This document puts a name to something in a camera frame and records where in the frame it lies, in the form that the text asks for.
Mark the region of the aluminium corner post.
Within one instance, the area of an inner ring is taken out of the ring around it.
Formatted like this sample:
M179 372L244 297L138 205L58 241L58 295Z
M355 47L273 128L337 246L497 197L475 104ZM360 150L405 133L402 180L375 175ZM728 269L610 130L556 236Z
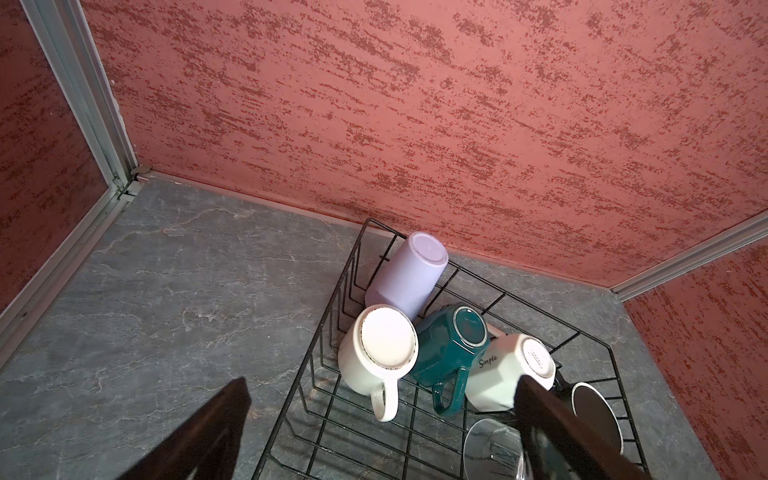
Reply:
M764 210L611 287L610 290L618 296L621 302L627 301L766 236L767 211Z
M105 181L126 191L138 160L81 3L21 5Z

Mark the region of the lilac plastic cup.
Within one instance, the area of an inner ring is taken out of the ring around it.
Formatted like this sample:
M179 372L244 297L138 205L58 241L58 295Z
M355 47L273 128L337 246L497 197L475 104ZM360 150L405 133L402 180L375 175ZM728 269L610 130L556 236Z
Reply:
M374 276L365 305L384 304L404 313L412 322L448 265L445 246L426 232L414 232Z

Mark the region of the aluminium corner post right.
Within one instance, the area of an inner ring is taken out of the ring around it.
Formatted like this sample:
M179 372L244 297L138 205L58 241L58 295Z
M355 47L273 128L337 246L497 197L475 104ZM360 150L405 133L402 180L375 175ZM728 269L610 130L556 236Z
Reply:
M611 287L610 290L618 296L621 302L627 301L766 236L767 211L764 210Z

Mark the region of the black mug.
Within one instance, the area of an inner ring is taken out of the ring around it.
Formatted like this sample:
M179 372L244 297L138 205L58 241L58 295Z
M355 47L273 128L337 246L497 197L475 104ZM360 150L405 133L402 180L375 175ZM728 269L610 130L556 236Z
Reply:
M624 453L624 438L618 418L606 398L586 382L569 383L557 370L554 394L570 411L592 427L597 434L620 454Z

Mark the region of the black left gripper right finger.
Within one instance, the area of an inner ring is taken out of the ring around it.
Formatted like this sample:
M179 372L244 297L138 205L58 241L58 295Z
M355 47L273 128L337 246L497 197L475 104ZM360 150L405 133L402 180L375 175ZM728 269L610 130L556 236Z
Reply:
M532 479L647 479L566 404L530 376L515 394L515 416Z

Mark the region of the white mug green handle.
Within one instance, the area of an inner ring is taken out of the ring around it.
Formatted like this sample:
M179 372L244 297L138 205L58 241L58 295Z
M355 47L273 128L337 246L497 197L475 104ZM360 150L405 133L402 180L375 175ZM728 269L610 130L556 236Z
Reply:
M411 376L432 392L438 415L450 416L463 406L473 362L490 344L485 320L471 306L445 305L417 326L419 353Z

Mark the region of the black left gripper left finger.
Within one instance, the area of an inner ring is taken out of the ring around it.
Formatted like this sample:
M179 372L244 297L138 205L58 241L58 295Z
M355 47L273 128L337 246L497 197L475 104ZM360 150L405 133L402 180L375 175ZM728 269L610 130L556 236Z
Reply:
M231 479L251 405L243 377L230 381L122 479Z

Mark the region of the white mug red inside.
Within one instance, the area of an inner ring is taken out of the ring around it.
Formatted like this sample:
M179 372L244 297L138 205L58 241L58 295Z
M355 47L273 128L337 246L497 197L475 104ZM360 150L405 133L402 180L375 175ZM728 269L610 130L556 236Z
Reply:
M372 305L363 310L338 348L342 380L370 399L380 422L393 420L398 411L398 382L414 367L419 350L412 322L400 310Z

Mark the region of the white faceted mug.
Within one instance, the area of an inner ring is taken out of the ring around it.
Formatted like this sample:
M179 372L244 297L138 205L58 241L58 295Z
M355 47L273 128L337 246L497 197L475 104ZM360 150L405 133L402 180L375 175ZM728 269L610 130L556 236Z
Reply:
M479 412L515 408L519 380L530 376L545 390L554 385L556 365L545 345L536 337L510 334L491 341L473 363L466 397Z

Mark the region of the clear plastic cup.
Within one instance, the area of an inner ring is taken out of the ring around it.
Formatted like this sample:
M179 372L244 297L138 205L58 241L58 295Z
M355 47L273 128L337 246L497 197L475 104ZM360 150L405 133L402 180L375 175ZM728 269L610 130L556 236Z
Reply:
M481 419L464 441L465 476L473 479L525 479L526 466L520 433L493 419Z

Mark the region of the aluminium corner post left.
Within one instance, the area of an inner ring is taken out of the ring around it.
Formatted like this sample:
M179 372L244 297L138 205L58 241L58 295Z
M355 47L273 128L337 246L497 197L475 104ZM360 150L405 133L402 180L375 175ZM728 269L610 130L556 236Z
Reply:
M105 181L126 191L138 160L81 3L21 5Z

